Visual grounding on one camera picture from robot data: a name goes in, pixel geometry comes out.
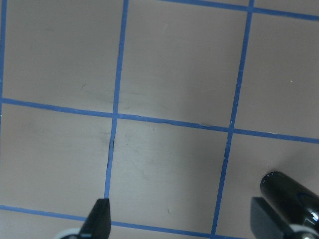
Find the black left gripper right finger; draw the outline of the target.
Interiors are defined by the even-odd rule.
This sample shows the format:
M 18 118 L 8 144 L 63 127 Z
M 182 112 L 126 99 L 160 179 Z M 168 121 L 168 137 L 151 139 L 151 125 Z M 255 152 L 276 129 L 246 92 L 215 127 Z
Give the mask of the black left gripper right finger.
M 256 239 L 289 239 L 291 227 L 262 197 L 253 197 L 250 204 L 250 228 Z

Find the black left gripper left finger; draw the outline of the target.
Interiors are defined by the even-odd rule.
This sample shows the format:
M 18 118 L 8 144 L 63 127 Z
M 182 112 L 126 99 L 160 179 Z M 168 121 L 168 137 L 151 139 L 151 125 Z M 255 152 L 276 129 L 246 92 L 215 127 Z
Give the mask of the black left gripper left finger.
M 110 200 L 98 199 L 79 231 L 80 239 L 108 239 L 111 232 Z

